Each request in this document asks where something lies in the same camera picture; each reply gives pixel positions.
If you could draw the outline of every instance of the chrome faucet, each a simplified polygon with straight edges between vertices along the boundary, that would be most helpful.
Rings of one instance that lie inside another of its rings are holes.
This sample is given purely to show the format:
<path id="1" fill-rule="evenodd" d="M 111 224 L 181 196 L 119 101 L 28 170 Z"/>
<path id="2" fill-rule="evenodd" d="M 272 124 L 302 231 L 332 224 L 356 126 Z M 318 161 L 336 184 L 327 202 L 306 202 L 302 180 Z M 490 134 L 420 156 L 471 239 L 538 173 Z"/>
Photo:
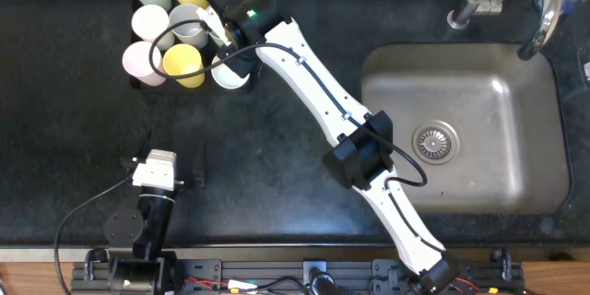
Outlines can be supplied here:
<path id="1" fill-rule="evenodd" d="M 454 29 L 464 29 L 473 15 L 500 14 L 503 0 L 463 0 L 457 10 L 447 16 L 447 22 Z M 532 58 L 551 38 L 560 19 L 561 0 L 543 0 L 541 22 L 534 35 L 518 49 L 522 60 Z"/>

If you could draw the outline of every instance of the sink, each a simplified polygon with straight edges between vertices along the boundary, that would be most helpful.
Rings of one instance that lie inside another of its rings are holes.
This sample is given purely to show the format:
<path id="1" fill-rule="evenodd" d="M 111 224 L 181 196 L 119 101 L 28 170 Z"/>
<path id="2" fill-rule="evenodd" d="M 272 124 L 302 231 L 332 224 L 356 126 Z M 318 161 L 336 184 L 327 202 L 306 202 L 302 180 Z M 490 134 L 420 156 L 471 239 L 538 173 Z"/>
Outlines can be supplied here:
<path id="1" fill-rule="evenodd" d="M 553 70 L 517 45 L 390 45 L 365 60 L 362 103 L 429 177 L 404 186 L 419 212 L 551 213 L 570 176 Z M 418 180 L 392 154 L 400 176 Z"/>

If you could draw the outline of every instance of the black countertop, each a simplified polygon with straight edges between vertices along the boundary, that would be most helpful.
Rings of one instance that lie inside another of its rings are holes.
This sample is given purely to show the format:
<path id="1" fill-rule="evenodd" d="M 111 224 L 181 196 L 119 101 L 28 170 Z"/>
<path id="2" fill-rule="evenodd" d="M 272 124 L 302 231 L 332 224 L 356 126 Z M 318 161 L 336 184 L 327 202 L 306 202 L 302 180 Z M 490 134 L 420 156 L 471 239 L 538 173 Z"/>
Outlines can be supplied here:
<path id="1" fill-rule="evenodd" d="M 537 26 L 531 0 L 448 28 L 458 0 L 280 0 L 308 43 L 360 98 L 360 70 L 392 43 L 519 43 Z M 129 87 L 121 55 L 132 0 L 0 0 L 0 245 L 47 246 L 71 208 L 118 182 L 119 158 L 151 130 L 152 147 L 188 153 L 206 141 L 208 187 L 182 192 L 168 246 L 235 243 L 390 245 L 365 201 L 321 157 L 324 134 L 289 87 L 264 69 L 245 95 L 146 94 Z M 564 19 L 543 51 L 553 63 L 572 194 L 552 215 L 429 214 L 447 245 L 589 243 L 590 8 Z M 65 245 L 101 245 L 102 223 L 137 190 L 111 193 L 71 219 Z"/>

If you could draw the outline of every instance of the orange wire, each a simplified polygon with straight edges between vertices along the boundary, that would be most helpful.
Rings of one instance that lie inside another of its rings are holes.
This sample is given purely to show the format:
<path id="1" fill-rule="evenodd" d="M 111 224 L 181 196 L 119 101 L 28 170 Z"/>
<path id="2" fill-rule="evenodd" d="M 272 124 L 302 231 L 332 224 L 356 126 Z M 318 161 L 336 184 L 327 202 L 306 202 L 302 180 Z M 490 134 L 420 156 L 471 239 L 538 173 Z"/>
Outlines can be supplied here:
<path id="1" fill-rule="evenodd" d="M 465 294 L 460 288 L 458 288 L 457 286 L 455 286 L 454 284 L 450 284 L 451 287 L 453 287 L 455 290 L 458 290 L 461 294 Z"/>
<path id="2" fill-rule="evenodd" d="M 479 287 L 478 287 L 478 286 L 476 286 L 476 285 L 474 285 L 474 284 L 473 284 L 473 282 L 471 282 L 471 281 L 469 281 L 469 280 L 465 280 L 465 279 L 463 279 L 463 278 L 460 278 L 460 277 L 456 277 L 455 279 L 456 279 L 456 280 L 459 280 L 459 281 L 461 281 L 461 282 L 465 282 L 467 285 L 469 285 L 469 286 L 473 287 L 473 288 L 474 288 L 474 289 L 476 289 L 476 290 L 479 290 Z"/>

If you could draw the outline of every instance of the cable clip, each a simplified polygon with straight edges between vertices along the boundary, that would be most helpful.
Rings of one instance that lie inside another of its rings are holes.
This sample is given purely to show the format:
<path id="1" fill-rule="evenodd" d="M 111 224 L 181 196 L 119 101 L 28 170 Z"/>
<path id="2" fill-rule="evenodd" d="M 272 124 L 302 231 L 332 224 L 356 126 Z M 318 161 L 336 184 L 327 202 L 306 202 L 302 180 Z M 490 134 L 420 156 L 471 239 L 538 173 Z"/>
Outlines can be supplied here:
<path id="1" fill-rule="evenodd" d="M 342 119 L 342 121 L 346 121 L 346 120 L 348 120 L 348 118 L 349 118 L 350 116 L 352 116 L 352 114 L 350 113 L 350 111 L 347 111 L 347 112 L 346 112 L 346 114 L 342 114 L 342 115 L 340 116 L 340 119 Z"/>
<path id="2" fill-rule="evenodd" d="M 297 61 L 295 62 L 297 65 L 301 65 L 302 63 L 306 62 L 307 59 L 305 58 L 305 56 L 302 56 L 301 58 L 297 59 Z"/>

